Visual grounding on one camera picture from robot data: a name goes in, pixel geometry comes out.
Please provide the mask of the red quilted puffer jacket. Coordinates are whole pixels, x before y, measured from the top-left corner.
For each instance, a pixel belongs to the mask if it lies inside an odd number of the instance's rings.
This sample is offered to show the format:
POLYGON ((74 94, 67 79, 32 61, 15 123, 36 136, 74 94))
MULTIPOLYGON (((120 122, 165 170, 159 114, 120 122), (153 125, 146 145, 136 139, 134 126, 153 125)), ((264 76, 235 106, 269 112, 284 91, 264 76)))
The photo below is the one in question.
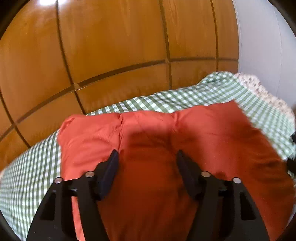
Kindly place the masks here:
POLYGON ((186 239, 198 205, 178 171, 179 150, 217 178, 239 177, 271 240, 284 231, 295 201, 285 163, 234 101, 174 113, 72 115, 58 144, 65 180, 119 152, 114 183, 98 203, 110 240, 186 239))

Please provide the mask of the wooden wardrobe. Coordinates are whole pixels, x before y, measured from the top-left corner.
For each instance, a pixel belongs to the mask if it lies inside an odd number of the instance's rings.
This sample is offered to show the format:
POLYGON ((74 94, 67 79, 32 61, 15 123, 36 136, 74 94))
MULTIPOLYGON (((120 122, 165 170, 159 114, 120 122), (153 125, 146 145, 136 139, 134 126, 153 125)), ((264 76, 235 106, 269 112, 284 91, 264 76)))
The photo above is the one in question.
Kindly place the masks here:
POLYGON ((232 1, 1 1, 1 168, 72 114, 238 70, 232 1))

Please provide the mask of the green checkered bed sheet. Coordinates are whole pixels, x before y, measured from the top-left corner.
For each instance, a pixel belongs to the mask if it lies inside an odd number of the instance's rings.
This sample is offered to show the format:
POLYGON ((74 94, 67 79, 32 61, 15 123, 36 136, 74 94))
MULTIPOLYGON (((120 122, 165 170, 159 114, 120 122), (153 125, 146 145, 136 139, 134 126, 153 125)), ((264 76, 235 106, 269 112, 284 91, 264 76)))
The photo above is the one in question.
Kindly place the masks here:
MULTIPOLYGON (((235 74, 214 72, 198 84, 134 97, 102 107, 93 115, 126 113, 138 110, 173 113, 195 105, 210 105, 235 101, 269 139, 284 160, 295 156, 292 135, 295 123, 271 104, 263 101, 242 85, 235 74)), ((1 172, 1 212, 11 229, 25 240, 29 226, 41 200, 53 180, 61 172, 61 147, 54 132, 43 141, 25 151, 1 172)))

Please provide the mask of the floral bed cover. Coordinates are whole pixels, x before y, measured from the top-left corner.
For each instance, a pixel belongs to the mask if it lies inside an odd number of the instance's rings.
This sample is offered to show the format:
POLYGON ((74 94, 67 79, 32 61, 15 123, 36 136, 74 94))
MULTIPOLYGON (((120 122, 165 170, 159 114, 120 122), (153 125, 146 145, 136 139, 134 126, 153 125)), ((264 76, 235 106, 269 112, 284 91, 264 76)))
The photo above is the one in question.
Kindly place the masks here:
POLYGON ((274 108, 283 113, 292 123, 295 123, 295 114, 292 108, 289 107, 284 100, 271 94, 262 85, 257 76, 245 73, 236 73, 235 76, 238 78, 238 81, 248 88, 253 94, 263 101, 271 104, 274 108))

